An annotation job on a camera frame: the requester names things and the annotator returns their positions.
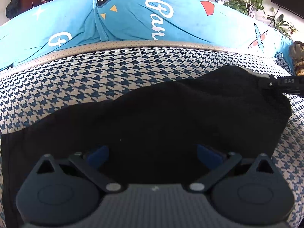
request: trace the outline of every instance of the beige polka dot trim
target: beige polka dot trim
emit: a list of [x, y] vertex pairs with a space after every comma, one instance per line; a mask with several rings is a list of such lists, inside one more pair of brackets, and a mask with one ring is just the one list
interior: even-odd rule
[[100, 43], [76, 46], [59, 51], [53, 51], [49, 54], [46, 54], [42, 57], [38, 57], [36, 59], [23, 63], [14, 68], [1, 71], [0, 79], [5, 78], [12, 74], [16, 74], [20, 71], [30, 69], [35, 66], [39, 66], [54, 60], [62, 59], [73, 55], [94, 52], [94, 51], [102, 51], [102, 50], [138, 48], [138, 47], [178, 47], [178, 48], [202, 49], [202, 50], [213, 50], [213, 51], [225, 51], [225, 52], [242, 53], [242, 54], [264, 57], [262, 54], [257, 54], [257, 53], [252, 54], [250, 53], [249, 50], [240, 50], [236, 48], [218, 47], [213, 45], [189, 43], [189, 42], [174, 42], [174, 41], [165, 41], [165, 40], [100, 42]]

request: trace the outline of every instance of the white star print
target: white star print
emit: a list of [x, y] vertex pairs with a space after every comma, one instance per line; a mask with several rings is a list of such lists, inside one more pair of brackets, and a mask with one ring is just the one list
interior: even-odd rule
[[39, 15], [45, 11], [45, 9], [41, 9], [41, 6], [38, 8], [38, 10], [36, 11], [36, 13], [34, 13], [33, 15], [37, 16], [37, 20], [39, 19]]

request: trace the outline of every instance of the black robotic device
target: black robotic device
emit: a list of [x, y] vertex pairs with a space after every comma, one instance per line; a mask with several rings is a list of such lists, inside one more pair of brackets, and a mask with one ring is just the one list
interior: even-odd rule
[[[261, 78], [259, 85], [304, 97], [302, 80], [270, 76]], [[104, 163], [109, 150], [106, 146], [98, 150]], [[249, 160], [230, 153], [189, 185], [122, 185], [81, 155], [67, 160], [44, 155], [20, 188], [16, 205], [24, 228], [287, 228], [294, 197], [265, 154]]]

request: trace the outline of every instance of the red geometric shape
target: red geometric shape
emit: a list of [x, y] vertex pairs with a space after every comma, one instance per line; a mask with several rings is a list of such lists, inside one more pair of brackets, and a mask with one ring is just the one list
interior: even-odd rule
[[212, 2], [201, 1], [201, 4], [203, 5], [203, 7], [204, 7], [207, 15], [213, 15], [213, 13], [214, 13], [214, 4]]

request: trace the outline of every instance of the silver screw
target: silver screw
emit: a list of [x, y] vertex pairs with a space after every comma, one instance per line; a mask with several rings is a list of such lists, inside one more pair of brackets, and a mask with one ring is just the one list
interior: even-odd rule
[[202, 183], [192, 183], [190, 184], [190, 189], [193, 191], [202, 191], [205, 188], [205, 185]]
[[121, 189], [121, 185], [119, 183], [108, 183], [105, 187], [108, 191], [118, 191]]

